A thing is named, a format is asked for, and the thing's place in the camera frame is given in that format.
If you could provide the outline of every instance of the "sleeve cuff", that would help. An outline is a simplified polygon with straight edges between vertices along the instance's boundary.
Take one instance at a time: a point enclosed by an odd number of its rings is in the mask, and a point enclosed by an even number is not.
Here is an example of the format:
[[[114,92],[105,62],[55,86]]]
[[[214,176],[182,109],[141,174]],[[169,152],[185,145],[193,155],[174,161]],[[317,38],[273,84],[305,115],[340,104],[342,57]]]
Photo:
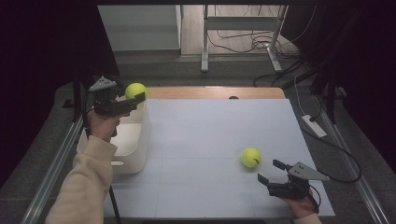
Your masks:
[[[318,214],[314,213],[307,217],[294,219],[294,224],[321,224]]]
[[[116,146],[90,135],[87,146],[81,153],[90,157],[94,157],[99,161],[111,162],[114,155],[116,154],[116,151]]]

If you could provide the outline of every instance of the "beige sleeve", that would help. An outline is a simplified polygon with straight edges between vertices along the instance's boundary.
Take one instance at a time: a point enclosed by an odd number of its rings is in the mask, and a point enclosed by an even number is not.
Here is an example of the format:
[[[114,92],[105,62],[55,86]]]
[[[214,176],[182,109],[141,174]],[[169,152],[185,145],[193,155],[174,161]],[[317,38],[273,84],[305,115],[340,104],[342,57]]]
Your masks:
[[[90,136],[86,148],[76,155],[73,169],[64,179],[46,223],[103,223],[104,200],[113,171],[117,148]]]
[[[299,218],[299,219],[294,219],[294,224],[321,224],[321,221],[316,213]]]

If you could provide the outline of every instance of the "black device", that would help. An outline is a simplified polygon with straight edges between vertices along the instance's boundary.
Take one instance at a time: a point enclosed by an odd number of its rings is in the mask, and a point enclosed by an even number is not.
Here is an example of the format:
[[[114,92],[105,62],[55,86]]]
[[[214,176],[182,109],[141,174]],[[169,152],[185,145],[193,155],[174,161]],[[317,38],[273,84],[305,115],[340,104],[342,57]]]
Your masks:
[[[311,186],[308,180],[329,180],[330,178],[301,162],[290,166],[281,161],[273,160],[273,165],[281,170],[286,170],[289,180],[284,184],[270,183],[267,178],[258,174],[259,182],[268,188],[269,195],[292,200],[301,200],[308,197],[315,206],[314,212],[318,213],[318,203],[309,193]]]
[[[131,111],[137,109],[137,105],[144,102],[146,100],[146,96],[139,95],[138,97],[132,99],[126,99],[122,101],[117,101],[117,97],[121,97],[125,94],[125,88],[122,82],[113,79],[100,77],[89,89],[86,94],[92,92],[93,97],[93,110],[95,113],[105,116],[105,117],[114,117],[122,114],[131,113]],[[86,99],[84,100],[83,106],[83,116],[86,117],[87,113],[86,109]],[[90,125],[88,123],[88,119],[84,121],[84,127],[86,130],[87,136],[89,135]],[[112,137],[117,135],[117,129],[114,130]]]

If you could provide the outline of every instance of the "white wall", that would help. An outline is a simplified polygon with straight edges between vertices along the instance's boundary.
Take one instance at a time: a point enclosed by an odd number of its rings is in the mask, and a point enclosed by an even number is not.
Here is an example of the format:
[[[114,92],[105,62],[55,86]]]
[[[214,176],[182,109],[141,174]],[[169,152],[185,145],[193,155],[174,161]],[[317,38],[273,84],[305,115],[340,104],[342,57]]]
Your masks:
[[[180,49],[179,6],[99,6],[113,51]]]

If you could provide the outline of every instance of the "person's arm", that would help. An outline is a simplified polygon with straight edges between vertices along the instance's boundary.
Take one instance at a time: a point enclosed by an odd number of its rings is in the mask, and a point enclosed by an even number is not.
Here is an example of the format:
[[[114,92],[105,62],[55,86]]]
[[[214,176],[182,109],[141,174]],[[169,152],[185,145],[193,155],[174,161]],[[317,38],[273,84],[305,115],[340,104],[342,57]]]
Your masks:
[[[294,214],[294,224],[321,224],[318,214],[314,212],[315,206],[307,197],[301,200],[282,200],[289,205]]]
[[[46,223],[103,223],[104,200],[113,176],[111,160],[117,150],[109,142],[121,117],[89,113],[88,144],[75,156],[73,169],[64,179]]]

